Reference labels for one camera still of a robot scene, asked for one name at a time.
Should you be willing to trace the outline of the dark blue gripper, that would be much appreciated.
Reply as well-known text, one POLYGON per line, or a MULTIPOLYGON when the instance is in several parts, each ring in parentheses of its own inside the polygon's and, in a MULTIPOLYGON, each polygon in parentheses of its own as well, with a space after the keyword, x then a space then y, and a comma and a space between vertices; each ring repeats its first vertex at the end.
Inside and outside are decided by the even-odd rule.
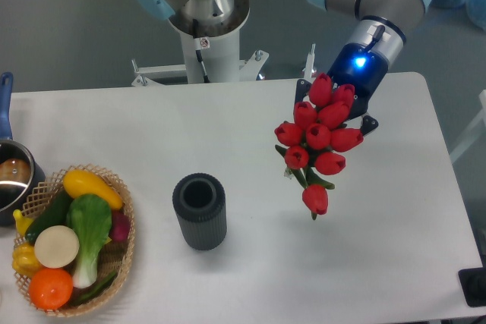
MULTIPOLYGON (((365 113, 371 97, 387 72, 385 58, 373 51, 365 51, 365 47, 357 43, 346 44, 328 71, 338 86, 351 84, 355 88, 356 99, 352 103, 349 119, 361 116, 360 131, 363 137, 379 127, 378 120, 365 113)), ((312 83, 303 78, 297 80, 294 104, 304 101, 311 86, 312 83)))

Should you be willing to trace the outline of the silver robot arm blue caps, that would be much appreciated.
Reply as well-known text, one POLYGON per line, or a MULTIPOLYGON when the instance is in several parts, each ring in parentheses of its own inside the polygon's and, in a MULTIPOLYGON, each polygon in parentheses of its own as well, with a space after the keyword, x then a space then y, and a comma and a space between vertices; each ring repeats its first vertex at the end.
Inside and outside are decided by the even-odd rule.
MULTIPOLYGON (((329 69, 335 87, 351 84, 356 97, 351 118, 369 134, 377 120, 368 104, 406 44, 407 33, 426 14, 432 0, 306 0, 325 11, 350 14, 358 26, 329 69)), ((249 0, 137 0, 178 32, 189 83, 256 80, 267 53, 240 58, 239 32, 250 12, 249 0)))

